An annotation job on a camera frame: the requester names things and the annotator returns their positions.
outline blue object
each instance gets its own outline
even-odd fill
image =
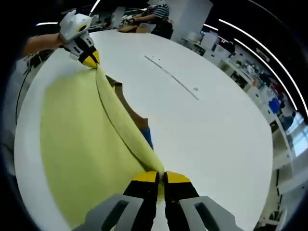
[[[269,102],[269,107],[272,110],[272,112],[276,114],[277,112],[279,112],[280,103],[276,98],[274,98]]]
[[[148,141],[150,147],[153,149],[152,139],[151,139],[151,131],[150,128],[145,128],[140,130],[146,141]]]

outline office desk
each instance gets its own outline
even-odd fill
[[[154,150],[166,169],[186,175],[200,195],[211,197],[235,215],[239,227],[251,231],[267,198],[273,154],[270,127],[253,102],[221,70],[173,41],[114,30],[91,36],[106,74],[123,83],[127,102],[149,118]],[[32,82],[18,118],[18,186],[43,230],[70,229],[42,165],[40,107],[50,84],[83,69],[66,51],[56,50]],[[168,230],[164,217],[162,203],[153,230]]]

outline led light strip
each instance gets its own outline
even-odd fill
[[[278,81],[280,82],[280,84],[282,85],[282,87],[284,88],[284,90],[286,91],[286,93],[288,94],[295,110],[297,110],[297,107],[295,105],[295,102],[293,100],[293,98],[291,97],[289,91],[287,90],[286,86],[283,84],[283,82],[281,81],[281,79],[278,77],[278,75],[276,74],[276,72],[274,72],[274,70],[270,67],[270,65],[267,64],[267,62],[265,62],[257,53],[255,53],[252,49],[250,49],[249,47],[247,47],[245,44],[243,44],[241,41],[237,40],[236,38],[234,39],[235,41],[237,41],[239,44],[241,44],[243,47],[245,47],[247,50],[249,50],[252,54],[254,54],[259,60],[261,60],[262,63],[264,63],[264,65],[275,75],[275,77],[278,79]]]
[[[294,79],[292,78],[292,76],[290,75],[290,73],[288,72],[288,70],[287,70],[287,69],[284,67],[284,65],[279,61],[279,59],[278,59],[272,52],[270,52],[270,50],[269,50],[266,46],[264,46],[261,42],[259,42],[256,38],[252,37],[252,36],[251,36],[250,34],[248,34],[247,32],[243,31],[242,29],[238,28],[237,26],[235,26],[235,25],[233,25],[233,24],[231,24],[231,23],[228,23],[228,22],[226,22],[226,21],[224,21],[224,20],[219,19],[219,21],[221,21],[222,23],[225,23],[225,24],[227,24],[227,25],[233,27],[234,29],[237,29],[237,30],[241,31],[243,34],[247,35],[249,38],[251,38],[251,39],[252,39],[253,41],[255,41],[257,44],[259,44],[264,50],[266,50],[266,51],[276,60],[276,62],[277,62],[277,63],[281,66],[281,68],[286,72],[286,74],[288,75],[288,77],[289,77],[290,80],[292,81],[293,85],[295,86],[295,88],[296,88],[296,90],[297,90],[297,92],[298,92],[298,94],[299,94],[299,97],[300,97],[300,99],[302,100],[302,103],[303,103],[303,105],[304,105],[306,114],[307,114],[307,116],[308,116],[307,105],[306,105],[306,103],[305,103],[305,100],[304,100],[302,94],[301,94],[300,91],[299,91],[299,88],[298,88],[297,84],[295,83]],[[293,101],[293,100],[291,100],[291,101],[292,101],[292,103],[293,103],[293,106],[294,106],[295,110],[297,110],[297,107],[296,107],[294,101]]]
[[[213,29],[213,30],[216,30],[216,31],[218,31],[218,29],[217,28],[215,28],[215,27],[212,27],[212,26],[210,26],[210,25],[208,25],[208,24],[203,24],[204,26],[207,26],[207,27],[209,27],[209,28],[211,28],[211,29]]]
[[[36,26],[41,26],[41,25],[56,25],[58,24],[57,22],[52,22],[52,23],[37,23]]]
[[[100,3],[101,0],[97,0],[96,3],[93,5],[92,10],[90,11],[90,13],[92,13],[95,9],[95,7],[97,6],[98,3]]]

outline laboratory room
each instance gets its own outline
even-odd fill
[[[3,230],[308,230],[303,2],[11,9]]]

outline white tabletop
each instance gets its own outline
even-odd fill
[[[124,85],[127,102],[149,118],[154,150],[167,170],[186,175],[253,230],[272,171],[266,120],[233,80],[205,58],[151,34],[91,34],[106,74]],[[144,56],[155,59],[169,74]],[[42,66],[23,102],[15,136],[15,166],[23,201],[43,230],[70,230],[49,190],[40,155],[40,106],[46,87],[85,69],[62,50]],[[173,75],[199,99],[195,99]],[[163,205],[153,230],[168,230]]]

